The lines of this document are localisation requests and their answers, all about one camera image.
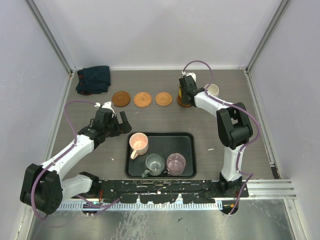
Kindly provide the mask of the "pink ceramic mug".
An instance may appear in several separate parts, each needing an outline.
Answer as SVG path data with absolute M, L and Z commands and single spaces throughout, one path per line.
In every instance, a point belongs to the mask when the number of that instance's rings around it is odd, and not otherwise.
M 147 153 L 149 149 L 149 140 L 144 133 L 137 132 L 129 138 L 129 145 L 132 150 L 130 159 L 134 160 L 138 156 L 142 156 Z

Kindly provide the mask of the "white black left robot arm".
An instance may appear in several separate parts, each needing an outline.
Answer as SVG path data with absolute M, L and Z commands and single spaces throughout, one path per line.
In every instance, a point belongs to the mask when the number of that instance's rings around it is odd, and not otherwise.
M 50 215 L 61 202 L 76 195 L 97 197 L 101 190 L 98 176 L 85 171 L 69 179 L 65 179 L 65 175 L 106 138 L 127 134 L 132 130 L 126 113 L 121 111 L 119 114 L 121 123 L 112 110 L 98 109 L 90 124 L 78 132 L 76 140 L 42 164 L 29 165 L 25 170 L 20 201 Z

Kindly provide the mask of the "woven rattan coaster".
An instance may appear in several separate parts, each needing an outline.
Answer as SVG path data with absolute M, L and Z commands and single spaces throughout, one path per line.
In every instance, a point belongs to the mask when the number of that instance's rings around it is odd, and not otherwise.
M 147 92 L 139 92 L 133 98 L 134 104 L 139 108 L 148 107 L 152 102 L 152 96 Z
M 155 101 L 159 106 L 165 107 L 172 103 L 172 95 L 168 92 L 160 92 L 156 95 Z

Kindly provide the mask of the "cream ceramic mug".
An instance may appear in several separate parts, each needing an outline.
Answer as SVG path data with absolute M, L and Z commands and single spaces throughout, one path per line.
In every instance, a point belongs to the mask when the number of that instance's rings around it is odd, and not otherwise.
M 204 88 L 207 90 L 207 93 L 209 95 L 217 97 L 217 98 L 219 97 L 220 90 L 217 85 L 210 83 L 210 84 L 205 85 Z

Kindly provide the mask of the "brown wooden coaster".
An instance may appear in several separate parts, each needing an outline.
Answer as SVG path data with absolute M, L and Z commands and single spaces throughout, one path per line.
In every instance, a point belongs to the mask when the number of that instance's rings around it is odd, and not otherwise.
M 112 103 L 116 107 L 125 107 L 131 101 L 131 96 L 127 91 L 118 91 L 112 96 Z
M 190 108 L 190 107 L 191 107 L 190 104 L 184 104 L 184 103 L 182 102 L 182 99 L 181 99 L 181 97 L 180 97 L 179 95 L 177 95 L 176 101 L 177 101 L 177 103 L 178 103 L 181 107 L 183 107 L 183 108 Z

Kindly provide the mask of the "grey ceramic mug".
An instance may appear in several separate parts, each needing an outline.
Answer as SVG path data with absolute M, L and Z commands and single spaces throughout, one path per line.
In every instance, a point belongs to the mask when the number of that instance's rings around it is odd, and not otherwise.
M 165 160 L 159 154 L 150 154 L 145 160 L 145 170 L 141 177 L 159 176 L 165 169 Z

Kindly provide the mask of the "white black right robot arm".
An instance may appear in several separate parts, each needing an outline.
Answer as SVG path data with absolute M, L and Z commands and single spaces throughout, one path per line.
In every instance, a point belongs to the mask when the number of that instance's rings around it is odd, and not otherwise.
M 190 75 L 179 79 L 179 88 L 184 105 L 203 109 L 216 117 L 218 137 L 224 145 L 218 186 L 223 196 L 231 197 L 242 185 L 243 150 L 253 135 L 245 105 L 241 102 L 233 104 L 209 94 L 206 88 L 198 88 Z

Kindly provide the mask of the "mauve ceramic mug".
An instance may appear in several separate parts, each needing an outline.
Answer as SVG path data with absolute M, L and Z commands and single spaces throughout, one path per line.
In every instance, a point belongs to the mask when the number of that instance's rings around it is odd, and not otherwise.
M 180 176 L 186 168 L 186 159 L 180 153 L 173 153 L 166 160 L 167 173 Z

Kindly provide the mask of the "yellow ceramic mug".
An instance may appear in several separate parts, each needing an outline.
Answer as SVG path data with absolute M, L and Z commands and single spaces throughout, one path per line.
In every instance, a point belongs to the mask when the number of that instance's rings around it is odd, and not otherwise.
M 182 98 L 182 87 L 180 84 L 178 85 L 178 96 Z

